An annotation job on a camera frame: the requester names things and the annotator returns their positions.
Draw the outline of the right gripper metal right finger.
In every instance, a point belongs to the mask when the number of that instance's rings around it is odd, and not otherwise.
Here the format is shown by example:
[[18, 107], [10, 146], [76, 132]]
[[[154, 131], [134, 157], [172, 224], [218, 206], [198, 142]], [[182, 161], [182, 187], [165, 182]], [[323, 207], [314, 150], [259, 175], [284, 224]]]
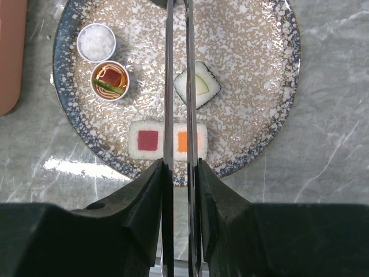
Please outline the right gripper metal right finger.
[[251, 203], [198, 157], [193, 2], [186, 1], [190, 276], [367, 276], [368, 206]]

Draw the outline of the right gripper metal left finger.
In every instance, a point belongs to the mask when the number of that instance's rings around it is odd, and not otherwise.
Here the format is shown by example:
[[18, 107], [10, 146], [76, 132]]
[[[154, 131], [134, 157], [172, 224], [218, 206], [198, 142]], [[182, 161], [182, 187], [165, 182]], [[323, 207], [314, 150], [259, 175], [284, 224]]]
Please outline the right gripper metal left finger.
[[148, 276], [163, 232], [162, 160], [84, 209], [1, 204], [2, 276]]

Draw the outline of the red sushi roll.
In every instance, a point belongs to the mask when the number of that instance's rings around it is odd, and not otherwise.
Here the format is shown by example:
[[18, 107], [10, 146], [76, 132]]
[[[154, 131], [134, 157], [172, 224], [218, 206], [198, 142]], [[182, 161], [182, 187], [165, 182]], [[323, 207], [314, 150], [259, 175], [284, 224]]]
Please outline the red sushi roll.
[[164, 124], [156, 121], [133, 121], [128, 132], [128, 153], [135, 160], [163, 157]]

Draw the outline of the orange sushi roll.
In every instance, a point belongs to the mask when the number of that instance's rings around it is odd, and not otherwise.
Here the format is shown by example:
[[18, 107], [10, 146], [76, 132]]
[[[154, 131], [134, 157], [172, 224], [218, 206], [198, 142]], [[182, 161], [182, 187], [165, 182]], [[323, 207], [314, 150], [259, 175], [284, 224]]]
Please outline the orange sushi roll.
[[[208, 153], [208, 130], [205, 125], [197, 124], [197, 151], [198, 157], [206, 159]], [[174, 160], [187, 160], [187, 125], [174, 124]]]

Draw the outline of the cucumber sushi roll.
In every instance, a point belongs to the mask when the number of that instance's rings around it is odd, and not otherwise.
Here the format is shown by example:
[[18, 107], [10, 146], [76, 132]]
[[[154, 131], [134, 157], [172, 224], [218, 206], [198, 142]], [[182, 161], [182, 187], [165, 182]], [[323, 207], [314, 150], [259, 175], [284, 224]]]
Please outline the cucumber sushi roll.
[[[187, 70], [185, 69], [181, 74], [174, 79], [174, 88], [179, 97], [186, 104], [186, 81]], [[195, 96], [196, 109], [207, 104], [213, 97], [221, 91], [221, 85], [215, 78], [214, 74], [209, 68], [200, 60], [195, 62]]]

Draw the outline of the small noodle soup cup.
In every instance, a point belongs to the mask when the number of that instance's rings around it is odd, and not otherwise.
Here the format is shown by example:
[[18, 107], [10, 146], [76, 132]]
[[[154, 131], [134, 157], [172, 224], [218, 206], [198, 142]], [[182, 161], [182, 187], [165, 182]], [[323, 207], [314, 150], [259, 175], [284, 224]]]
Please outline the small noodle soup cup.
[[98, 98], [114, 102], [121, 100], [127, 94], [130, 76], [126, 68], [119, 62], [104, 61], [93, 68], [90, 85]]

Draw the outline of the pink lunch box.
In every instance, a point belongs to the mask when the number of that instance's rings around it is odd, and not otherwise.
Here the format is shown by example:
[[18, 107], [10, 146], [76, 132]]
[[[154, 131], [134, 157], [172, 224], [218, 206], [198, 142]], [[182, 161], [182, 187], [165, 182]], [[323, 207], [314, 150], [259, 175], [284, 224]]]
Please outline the pink lunch box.
[[27, 0], [1, 0], [1, 115], [20, 98]]

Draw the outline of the speckled round plate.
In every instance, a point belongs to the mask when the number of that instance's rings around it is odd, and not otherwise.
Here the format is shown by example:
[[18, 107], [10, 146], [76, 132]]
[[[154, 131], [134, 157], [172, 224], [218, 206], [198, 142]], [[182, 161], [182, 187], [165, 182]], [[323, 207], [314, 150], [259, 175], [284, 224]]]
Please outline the speckled round plate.
[[[221, 85], [197, 121], [208, 129], [206, 162], [225, 177], [255, 159], [285, 122], [298, 84], [299, 30], [287, 1], [194, 1], [193, 10], [195, 58]], [[130, 178], [150, 166], [129, 157], [130, 123], [164, 119], [166, 16], [151, 1], [68, 1], [55, 35], [54, 84], [69, 122], [95, 155]], [[77, 36], [91, 23], [117, 38], [113, 59], [131, 79], [121, 100], [92, 91], [94, 65], [77, 51]]]

